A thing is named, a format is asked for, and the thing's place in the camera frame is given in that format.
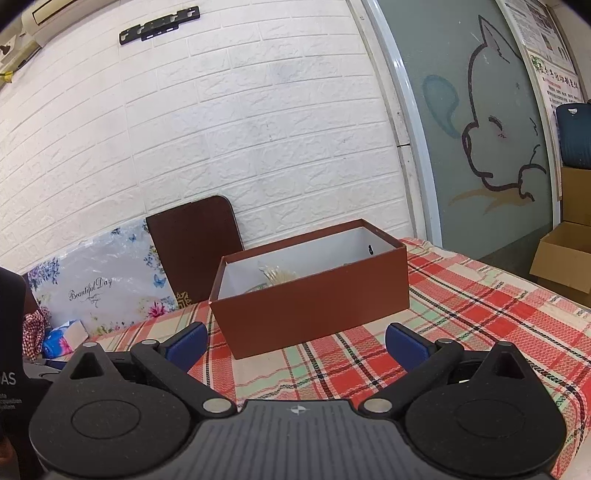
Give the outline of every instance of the blue gripper pad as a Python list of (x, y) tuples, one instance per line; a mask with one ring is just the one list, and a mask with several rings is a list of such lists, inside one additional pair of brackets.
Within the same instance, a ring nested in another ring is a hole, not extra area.
[(431, 356), (428, 344), (433, 346), (434, 344), (426, 339), (423, 339), (424, 342), (421, 343), (418, 339), (413, 338), (413, 336), (419, 337), (416, 333), (411, 336), (412, 331), (399, 325), (391, 323), (386, 329), (386, 350), (402, 368), (410, 372)]
[(201, 322), (185, 327), (158, 347), (160, 354), (183, 372), (188, 372), (206, 350), (207, 328)]

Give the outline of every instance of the blue butterfly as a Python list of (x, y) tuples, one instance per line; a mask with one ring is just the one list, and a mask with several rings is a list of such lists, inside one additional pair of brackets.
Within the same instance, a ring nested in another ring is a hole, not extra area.
[(164, 288), (166, 285), (166, 278), (158, 278), (158, 275), (154, 274), (154, 287)]

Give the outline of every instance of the cardboard box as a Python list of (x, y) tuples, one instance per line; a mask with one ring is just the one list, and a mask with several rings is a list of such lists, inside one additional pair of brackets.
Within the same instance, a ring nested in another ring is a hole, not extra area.
[(530, 273), (542, 287), (591, 307), (591, 227), (561, 223), (540, 240)]
[(591, 170), (562, 168), (562, 209), (565, 222), (591, 226)]
[[(266, 283), (262, 266), (297, 274)], [(235, 358), (272, 352), (409, 307), (404, 244), (355, 220), (222, 258), (210, 296)]]

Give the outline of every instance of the gray ribbed plate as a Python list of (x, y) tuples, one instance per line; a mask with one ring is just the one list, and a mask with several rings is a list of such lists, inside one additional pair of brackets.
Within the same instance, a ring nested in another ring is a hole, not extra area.
[[(360, 417), (345, 400), (251, 400), (234, 417), (204, 422), (182, 453), (160, 469), (137, 478), (450, 480), (455, 477), (435, 470), (416, 457), (394, 423)], [(535, 477), (536, 480), (550, 478)]]

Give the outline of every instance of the air conditioner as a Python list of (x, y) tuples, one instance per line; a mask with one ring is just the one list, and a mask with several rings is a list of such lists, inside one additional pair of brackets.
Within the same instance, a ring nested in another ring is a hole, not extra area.
[(22, 26), (35, 42), (47, 43), (78, 20), (116, 0), (37, 0), (22, 14)]

